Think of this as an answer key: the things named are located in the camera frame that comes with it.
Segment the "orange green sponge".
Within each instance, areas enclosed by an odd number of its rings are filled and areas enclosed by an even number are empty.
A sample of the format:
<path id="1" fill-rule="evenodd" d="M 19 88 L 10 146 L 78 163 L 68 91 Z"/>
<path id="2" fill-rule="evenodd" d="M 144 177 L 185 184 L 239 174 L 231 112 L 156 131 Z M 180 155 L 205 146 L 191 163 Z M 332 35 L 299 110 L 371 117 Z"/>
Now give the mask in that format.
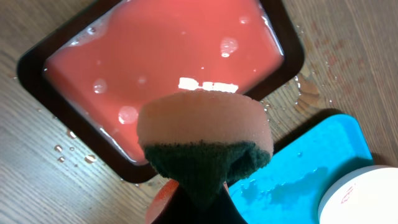
<path id="1" fill-rule="evenodd" d="M 274 144 L 266 113 L 248 96 L 185 91 L 144 105 L 137 120 L 145 159 L 176 180 L 199 209 L 225 182 L 245 179 L 270 162 Z"/>

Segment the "white plate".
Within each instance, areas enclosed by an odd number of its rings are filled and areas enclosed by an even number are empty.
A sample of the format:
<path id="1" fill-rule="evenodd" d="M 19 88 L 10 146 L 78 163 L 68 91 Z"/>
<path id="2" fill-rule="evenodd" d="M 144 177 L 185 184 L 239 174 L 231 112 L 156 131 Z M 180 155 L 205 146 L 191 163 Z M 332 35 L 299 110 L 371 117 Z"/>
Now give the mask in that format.
<path id="1" fill-rule="evenodd" d="M 367 166 L 346 174 L 325 193 L 320 224 L 397 224 L 397 168 Z"/>

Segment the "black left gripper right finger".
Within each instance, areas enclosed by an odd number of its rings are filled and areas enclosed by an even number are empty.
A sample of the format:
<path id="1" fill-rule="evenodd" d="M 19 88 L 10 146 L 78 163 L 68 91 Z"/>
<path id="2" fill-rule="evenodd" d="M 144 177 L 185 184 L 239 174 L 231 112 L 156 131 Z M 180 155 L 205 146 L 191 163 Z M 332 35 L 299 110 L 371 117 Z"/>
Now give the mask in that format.
<path id="1" fill-rule="evenodd" d="M 217 199 L 211 205 L 211 223 L 247 224 L 231 200 L 227 183 L 223 184 Z"/>

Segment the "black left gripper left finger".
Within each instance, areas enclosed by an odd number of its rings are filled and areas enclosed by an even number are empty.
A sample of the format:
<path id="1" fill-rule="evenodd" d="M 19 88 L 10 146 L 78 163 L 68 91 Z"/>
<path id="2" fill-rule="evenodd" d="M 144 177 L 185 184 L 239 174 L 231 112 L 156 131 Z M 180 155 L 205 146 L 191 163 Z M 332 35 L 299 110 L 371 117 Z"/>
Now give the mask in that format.
<path id="1" fill-rule="evenodd" d="M 173 200 L 178 186 L 179 183 L 171 179 L 159 190 L 146 211 L 145 224 L 173 224 L 184 221 L 183 213 Z"/>

